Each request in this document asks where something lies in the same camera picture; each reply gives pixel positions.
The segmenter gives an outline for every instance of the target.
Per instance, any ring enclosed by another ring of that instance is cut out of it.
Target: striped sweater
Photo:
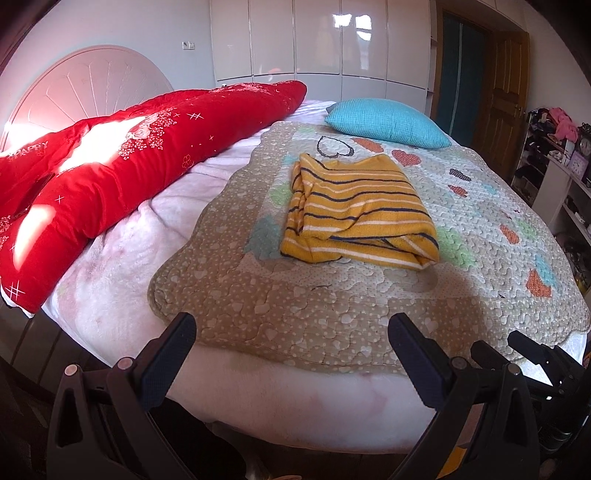
[[[310,263],[348,257],[412,270],[439,261],[433,221],[387,155],[321,163],[301,154],[291,188],[284,255]]]

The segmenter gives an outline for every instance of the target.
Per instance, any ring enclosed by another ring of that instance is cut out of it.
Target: bed sheet
[[[321,124],[331,103],[305,102],[287,120]],[[152,276],[187,242],[230,176],[248,164],[262,132],[196,165],[95,239],[60,280],[46,313],[109,365],[136,356],[164,330],[147,300]],[[578,360],[580,337],[564,345]],[[403,375],[329,375],[197,345],[169,397],[204,421],[269,442],[342,452],[407,451],[433,416]]]

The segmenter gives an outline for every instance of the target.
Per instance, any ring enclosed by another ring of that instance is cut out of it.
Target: wooden door
[[[491,33],[482,101],[472,148],[509,182],[520,155],[530,84],[530,37]]]

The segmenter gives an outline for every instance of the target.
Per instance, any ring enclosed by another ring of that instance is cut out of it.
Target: orange heart
[[[552,296],[552,287],[544,285],[538,271],[535,269],[530,270],[530,277],[527,279],[525,286],[534,297],[550,298]]]
[[[468,192],[464,190],[462,187],[456,187],[455,185],[448,185],[448,187],[450,187],[450,190],[453,193],[459,195],[462,198],[466,198],[468,196]]]
[[[355,143],[361,145],[363,148],[366,148],[370,152],[374,153],[383,153],[384,148],[377,142],[370,140],[369,138],[352,138]]]
[[[392,156],[398,160],[403,167],[412,167],[421,163],[421,157],[403,150],[392,150]]]
[[[503,235],[505,235],[507,237],[507,240],[509,240],[509,243],[511,245],[516,245],[519,243],[519,235],[517,235],[513,230],[511,230],[506,225],[501,225],[501,232],[503,232]]]

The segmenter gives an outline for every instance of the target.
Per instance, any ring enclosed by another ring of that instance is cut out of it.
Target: clock
[[[574,173],[574,176],[579,180],[583,180],[589,160],[581,155],[578,151],[573,152],[573,156],[570,158],[569,169]]]
[[[589,158],[591,157],[591,139],[588,137],[581,136],[581,140],[579,140],[578,150],[582,156],[589,160]]]
[[[591,160],[591,127],[588,124],[579,127],[579,141],[575,150],[587,160]]]

